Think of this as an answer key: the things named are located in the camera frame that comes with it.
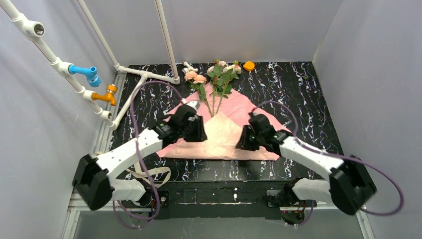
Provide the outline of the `pink wrapping paper sheet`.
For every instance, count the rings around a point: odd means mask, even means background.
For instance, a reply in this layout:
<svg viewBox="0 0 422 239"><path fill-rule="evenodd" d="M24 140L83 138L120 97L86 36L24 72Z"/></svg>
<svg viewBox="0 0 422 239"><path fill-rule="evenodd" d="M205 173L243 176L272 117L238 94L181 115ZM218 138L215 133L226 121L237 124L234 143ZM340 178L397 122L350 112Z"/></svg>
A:
<svg viewBox="0 0 422 239"><path fill-rule="evenodd" d="M218 113L211 117L205 103L200 103L198 114L203 117L204 142L185 142L180 139L157 154L160 157L211 160L266 160L275 161L279 156L267 152L263 147L257 151L236 149L242 128L248 124L248 113L255 105L247 96L232 89L227 99L223 99Z"/></svg>

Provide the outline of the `fake pink rose stem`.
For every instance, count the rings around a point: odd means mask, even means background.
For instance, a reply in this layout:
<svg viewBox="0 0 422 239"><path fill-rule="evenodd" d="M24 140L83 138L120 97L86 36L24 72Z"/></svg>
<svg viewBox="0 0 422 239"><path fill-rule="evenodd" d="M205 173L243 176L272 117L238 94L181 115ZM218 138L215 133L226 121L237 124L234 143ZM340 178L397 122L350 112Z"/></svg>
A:
<svg viewBox="0 0 422 239"><path fill-rule="evenodd" d="M206 77L198 74L195 71L188 71L184 75L184 79L186 82L189 83L191 89L195 90L198 93L200 101L205 103L210 116L213 117L213 112L207 100L207 92L205 89L205 84L207 83Z"/></svg>

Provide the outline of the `fake white rose stem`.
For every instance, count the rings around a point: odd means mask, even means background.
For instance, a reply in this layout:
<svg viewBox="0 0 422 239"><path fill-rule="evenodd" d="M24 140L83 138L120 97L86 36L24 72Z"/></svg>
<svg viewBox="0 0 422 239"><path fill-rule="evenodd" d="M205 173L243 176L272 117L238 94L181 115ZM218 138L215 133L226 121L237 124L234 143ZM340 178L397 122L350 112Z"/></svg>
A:
<svg viewBox="0 0 422 239"><path fill-rule="evenodd" d="M214 106L215 106L215 96L217 94L217 81L219 80L219 76L217 76L216 74L213 74L213 76L211 76L211 73L213 73L214 67L218 66L218 68L221 70L224 67L227 66L227 63L225 61L220 61L219 59L216 59L214 61L215 65L211 66L207 69L207 75L210 77L210 83L212 84L212 114L211 116L213 117L215 112L214 112Z"/></svg>

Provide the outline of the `fake cream rose stem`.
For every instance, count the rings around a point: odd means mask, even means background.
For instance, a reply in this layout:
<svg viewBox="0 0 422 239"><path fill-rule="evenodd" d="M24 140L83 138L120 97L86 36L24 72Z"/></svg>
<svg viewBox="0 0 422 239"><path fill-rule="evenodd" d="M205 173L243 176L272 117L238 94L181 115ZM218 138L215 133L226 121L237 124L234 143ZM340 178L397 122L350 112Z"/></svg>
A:
<svg viewBox="0 0 422 239"><path fill-rule="evenodd" d="M231 94L231 81L239 79L241 71L242 69L238 61L234 61L231 65L227 63L227 66L221 70L218 66L214 67L213 73L219 76L219 80L217 81L217 95L220 96L220 99L217 105L217 113L219 112L223 99L228 99L228 95Z"/></svg>

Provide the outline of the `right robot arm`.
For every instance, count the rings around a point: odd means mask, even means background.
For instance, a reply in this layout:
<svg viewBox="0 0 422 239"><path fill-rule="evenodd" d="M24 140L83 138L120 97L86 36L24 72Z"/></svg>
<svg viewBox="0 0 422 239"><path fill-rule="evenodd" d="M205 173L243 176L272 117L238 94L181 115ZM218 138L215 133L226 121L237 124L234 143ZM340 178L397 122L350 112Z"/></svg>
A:
<svg viewBox="0 0 422 239"><path fill-rule="evenodd" d="M291 132L275 130L265 115L249 115L237 149L257 151L264 148L267 152L292 159L322 177L299 177L288 182L278 195L283 203L321 201L334 204L347 215L354 215L377 192L368 170L357 158L348 161L327 156L322 150L296 139Z"/></svg>

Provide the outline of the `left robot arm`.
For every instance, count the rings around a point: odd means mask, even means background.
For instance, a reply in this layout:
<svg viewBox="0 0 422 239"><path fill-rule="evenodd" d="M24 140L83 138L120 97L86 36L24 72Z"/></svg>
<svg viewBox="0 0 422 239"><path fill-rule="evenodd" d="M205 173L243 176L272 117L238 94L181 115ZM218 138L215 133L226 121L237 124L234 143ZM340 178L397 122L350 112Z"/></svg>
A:
<svg viewBox="0 0 422 239"><path fill-rule="evenodd" d="M177 107L167 121L158 120L152 127L112 151L78 163L72 186L90 210L98 210L109 201L138 201L145 194L137 180L120 180L118 176L140 158L156 153L179 139L186 142L206 141L203 117L198 115L200 103L190 101Z"/></svg>

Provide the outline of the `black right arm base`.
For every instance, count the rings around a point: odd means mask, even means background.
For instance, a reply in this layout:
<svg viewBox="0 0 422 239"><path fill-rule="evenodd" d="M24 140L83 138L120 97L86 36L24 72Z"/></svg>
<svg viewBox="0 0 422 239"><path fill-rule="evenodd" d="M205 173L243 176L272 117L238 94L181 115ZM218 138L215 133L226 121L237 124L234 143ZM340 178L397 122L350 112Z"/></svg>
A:
<svg viewBox="0 0 422 239"><path fill-rule="evenodd" d="M282 210L282 220L288 226L298 227L309 220L314 208L315 200L300 200L293 192L293 186L303 178L296 178L286 183L282 189L270 189L266 191L264 202L269 208L291 208Z"/></svg>

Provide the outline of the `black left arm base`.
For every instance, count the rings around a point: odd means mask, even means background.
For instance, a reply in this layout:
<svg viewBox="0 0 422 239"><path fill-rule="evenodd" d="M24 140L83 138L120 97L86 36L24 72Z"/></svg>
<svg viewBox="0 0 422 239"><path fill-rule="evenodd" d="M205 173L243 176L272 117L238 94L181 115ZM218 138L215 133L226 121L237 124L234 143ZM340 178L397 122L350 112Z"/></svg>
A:
<svg viewBox="0 0 422 239"><path fill-rule="evenodd" d="M155 194L152 190L147 189L143 191L143 195L138 197L140 190L125 190L118 200L127 209L157 209L157 202L162 208L168 208L170 203L170 191L158 190L159 200L156 200Z"/></svg>

